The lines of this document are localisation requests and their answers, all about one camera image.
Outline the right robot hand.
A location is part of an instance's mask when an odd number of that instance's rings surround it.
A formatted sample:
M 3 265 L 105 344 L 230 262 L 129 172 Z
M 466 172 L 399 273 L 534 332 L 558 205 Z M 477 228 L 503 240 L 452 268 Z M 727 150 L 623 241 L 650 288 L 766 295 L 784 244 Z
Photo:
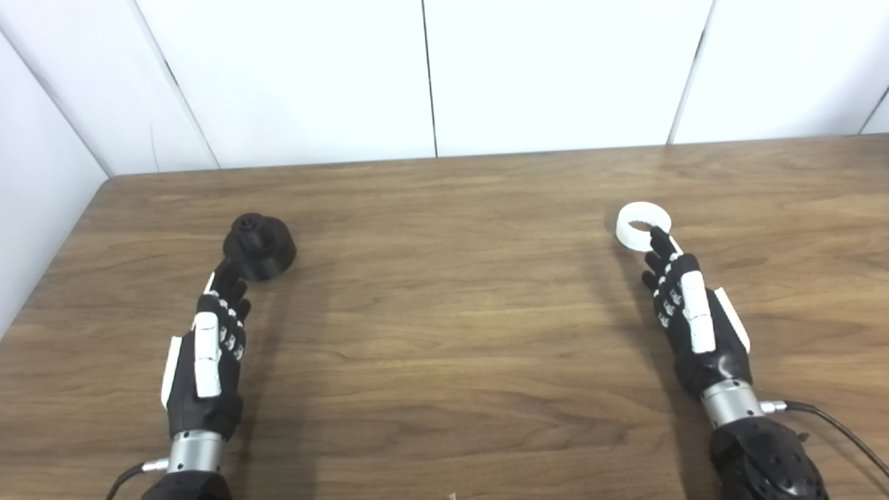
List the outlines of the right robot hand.
M 681 252 L 663 228 L 651 228 L 649 238 L 642 284 L 651 292 L 680 386 L 700 397 L 717 383 L 752 384 L 749 339 L 731 321 L 717 290 L 706 285 L 697 257 Z

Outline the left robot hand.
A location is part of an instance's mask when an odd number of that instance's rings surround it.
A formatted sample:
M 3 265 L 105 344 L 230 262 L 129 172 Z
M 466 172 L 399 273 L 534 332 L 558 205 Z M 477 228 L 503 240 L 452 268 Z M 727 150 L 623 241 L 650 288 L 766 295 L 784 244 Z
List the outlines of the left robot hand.
M 241 423 L 247 290 L 238 267 L 224 259 L 198 297 L 190 331 L 171 339 L 160 396 L 171 438 L 210 431 L 230 440 Z

